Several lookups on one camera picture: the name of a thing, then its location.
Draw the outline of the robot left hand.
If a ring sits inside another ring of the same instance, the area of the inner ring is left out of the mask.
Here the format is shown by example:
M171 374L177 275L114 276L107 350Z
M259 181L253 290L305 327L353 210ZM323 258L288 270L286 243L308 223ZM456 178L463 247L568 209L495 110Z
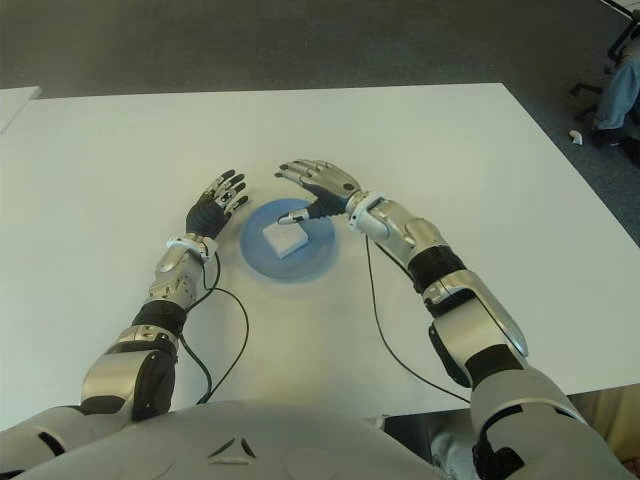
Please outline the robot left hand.
M234 169L215 178L186 216L185 232L216 239L236 210L248 202L245 175Z

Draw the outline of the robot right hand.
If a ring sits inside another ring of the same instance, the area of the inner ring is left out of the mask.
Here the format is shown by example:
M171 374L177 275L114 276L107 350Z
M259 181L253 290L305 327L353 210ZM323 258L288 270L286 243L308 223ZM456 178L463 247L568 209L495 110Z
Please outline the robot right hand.
M321 160L294 160L279 166L276 178L289 180L314 195L304 209L290 211L277 219L279 225L297 224L346 212L350 198L361 190L358 181L339 167Z

